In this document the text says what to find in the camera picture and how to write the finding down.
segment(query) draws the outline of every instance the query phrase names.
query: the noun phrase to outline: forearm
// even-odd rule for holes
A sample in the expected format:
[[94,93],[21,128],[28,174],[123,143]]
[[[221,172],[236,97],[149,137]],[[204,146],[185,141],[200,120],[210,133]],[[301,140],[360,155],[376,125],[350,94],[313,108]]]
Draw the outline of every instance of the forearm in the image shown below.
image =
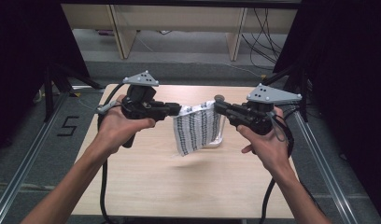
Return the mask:
[[65,223],[83,192],[107,159],[90,145],[60,184],[46,196],[22,223]]
[[331,223],[311,200],[291,168],[280,175],[275,175],[297,223]]

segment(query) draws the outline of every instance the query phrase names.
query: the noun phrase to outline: wrist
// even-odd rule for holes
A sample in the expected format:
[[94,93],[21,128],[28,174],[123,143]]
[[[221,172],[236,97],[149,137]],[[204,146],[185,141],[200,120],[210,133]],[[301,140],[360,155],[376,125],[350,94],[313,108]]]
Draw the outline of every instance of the wrist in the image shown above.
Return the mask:
[[83,156],[88,157],[92,162],[101,163],[108,159],[112,151],[113,149],[110,148],[105,138],[97,134],[91,144],[86,148]]
[[291,185],[293,181],[298,182],[296,174],[289,164],[281,166],[278,169],[271,171],[270,173],[279,186],[285,187],[287,185]]

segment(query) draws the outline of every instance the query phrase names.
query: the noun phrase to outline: finger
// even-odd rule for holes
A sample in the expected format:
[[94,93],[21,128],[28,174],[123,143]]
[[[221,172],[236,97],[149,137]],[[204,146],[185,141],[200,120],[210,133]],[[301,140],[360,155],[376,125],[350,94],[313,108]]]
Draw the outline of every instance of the finger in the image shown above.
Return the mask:
[[155,127],[155,124],[156,124],[154,119],[131,119],[131,121],[136,123],[136,127],[138,131],[141,131],[147,128],[153,128]]
[[120,96],[118,96],[117,98],[117,102],[119,102],[121,104],[121,101],[123,100],[123,98],[125,97],[125,95],[121,94]]
[[255,139],[256,137],[259,137],[256,133],[252,132],[252,130],[250,130],[247,126],[244,125],[237,126],[237,131],[249,141]]
[[252,150],[253,150],[252,145],[248,145],[248,146],[244,147],[243,149],[241,149],[241,152],[242,153],[248,153]]
[[275,113],[281,118],[283,118],[283,110],[281,108],[275,106]]

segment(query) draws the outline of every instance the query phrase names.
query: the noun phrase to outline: black and white pattern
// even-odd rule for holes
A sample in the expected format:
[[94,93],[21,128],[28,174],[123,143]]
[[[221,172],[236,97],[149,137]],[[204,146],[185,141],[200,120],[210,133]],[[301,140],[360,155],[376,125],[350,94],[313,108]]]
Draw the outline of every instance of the black and white pattern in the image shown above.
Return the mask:
[[196,106],[183,105],[179,115],[174,117],[176,148],[181,156],[186,156],[217,138],[220,114],[214,111],[214,102],[208,101]]

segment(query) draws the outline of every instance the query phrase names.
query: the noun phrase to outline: gray floor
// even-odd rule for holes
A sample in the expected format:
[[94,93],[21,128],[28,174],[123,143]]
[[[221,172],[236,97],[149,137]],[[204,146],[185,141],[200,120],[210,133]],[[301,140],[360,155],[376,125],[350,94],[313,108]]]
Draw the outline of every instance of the gray floor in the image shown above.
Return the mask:
[[[189,85],[255,86],[261,81],[261,75],[272,74],[270,70],[253,66],[250,60],[250,49],[244,41],[241,43],[237,61],[231,62],[225,34],[220,33],[171,32],[162,35],[157,31],[141,31],[137,33],[130,57],[125,61],[120,59],[113,36],[101,36],[94,30],[74,30],[74,36],[92,78],[101,84],[119,82],[126,76],[135,75],[144,70],[149,70],[162,84],[186,83]],[[246,38],[252,40],[250,34],[246,34]],[[286,36],[272,35],[272,39],[277,45],[282,46]],[[274,57],[269,50],[260,48]],[[258,66],[269,68],[273,66],[261,56],[253,55],[252,60]],[[284,81],[281,80],[274,86],[279,88]],[[22,186],[4,223],[18,223],[47,194],[47,191],[41,187],[54,187],[63,178],[78,154],[92,119],[92,109],[97,106],[100,97],[99,92],[81,93],[79,97],[69,97],[65,101],[34,166],[24,180],[24,184],[28,185]],[[310,97],[310,103],[314,103],[312,97]],[[318,109],[310,106],[308,112],[309,124],[358,222],[381,223],[379,215],[351,167],[339,158],[340,148],[332,138]],[[44,103],[36,104],[28,113],[27,119],[12,136],[13,144],[0,150],[0,196],[42,125]],[[59,133],[68,132],[62,128],[68,116],[78,117],[69,122],[77,126],[77,130],[71,137],[59,137]],[[310,147],[293,116],[289,118],[289,126],[296,139],[292,158],[300,179],[333,223],[346,223],[333,202]],[[99,216],[71,216],[68,221],[68,223],[101,222],[103,219]],[[247,223],[257,222],[256,219],[247,221]],[[265,223],[294,223],[294,220],[268,218]]]

